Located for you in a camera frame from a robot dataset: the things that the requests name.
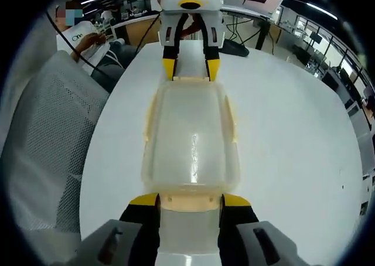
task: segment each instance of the translucent plastic box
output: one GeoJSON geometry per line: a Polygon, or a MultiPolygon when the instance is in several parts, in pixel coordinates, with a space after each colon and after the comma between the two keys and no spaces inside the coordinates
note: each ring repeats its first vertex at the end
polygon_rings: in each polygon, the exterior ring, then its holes
{"type": "Polygon", "coordinates": [[[153,192],[228,192],[239,179],[233,115],[220,84],[161,85],[148,117],[142,179],[153,192]]]}

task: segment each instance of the plastic container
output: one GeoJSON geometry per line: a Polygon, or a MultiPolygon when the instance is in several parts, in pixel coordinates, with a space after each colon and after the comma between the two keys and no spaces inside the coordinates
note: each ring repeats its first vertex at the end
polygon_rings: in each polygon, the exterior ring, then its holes
{"type": "Polygon", "coordinates": [[[235,125],[220,84],[161,85],[146,127],[142,180],[152,192],[228,192],[238,183],[235,125]]]}

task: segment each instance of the white mesh chair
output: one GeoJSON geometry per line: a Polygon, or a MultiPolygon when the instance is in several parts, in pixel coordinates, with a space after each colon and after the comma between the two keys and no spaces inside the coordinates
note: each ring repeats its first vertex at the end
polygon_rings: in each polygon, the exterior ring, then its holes
{"type": "Polygon", "coordinates": [[[16,223],[47,264],[80,243],[79,198],[91,136],[108,93],[57,52],[24,89],[2,153],[16,223]]]}

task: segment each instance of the person's hand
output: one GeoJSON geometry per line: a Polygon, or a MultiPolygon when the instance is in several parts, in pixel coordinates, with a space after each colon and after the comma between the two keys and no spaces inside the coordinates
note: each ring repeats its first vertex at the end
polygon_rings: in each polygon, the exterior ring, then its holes
{"type": "Polygon", "coordinates": [[[97,41],[96,41],[96,44],[97,45],[103,45],[105,44],[105,35],[104,34],[100,34],[97,41]]]}
{"type": "Polygon", "coordinates": [[[99,38],[100,35],[97,33],[89,33],[88,35],[85,35],[77,45],[76,50],[81,53],[86,49],[89,49],[93,44],[98,42],[99,38]]]}

